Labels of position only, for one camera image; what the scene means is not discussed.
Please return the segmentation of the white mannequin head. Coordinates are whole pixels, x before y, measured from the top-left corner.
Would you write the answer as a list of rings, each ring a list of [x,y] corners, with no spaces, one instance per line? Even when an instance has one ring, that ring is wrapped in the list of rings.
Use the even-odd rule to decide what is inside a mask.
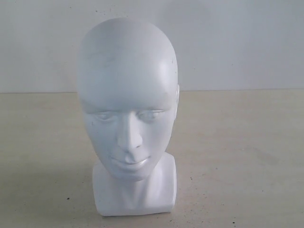
[[[109,19],[85,35],[78,65],[77,93],[98,157],[92,174],[97,211],[171,212],[177,171],[166,149],[180,87],[170,40],[153,24]]]

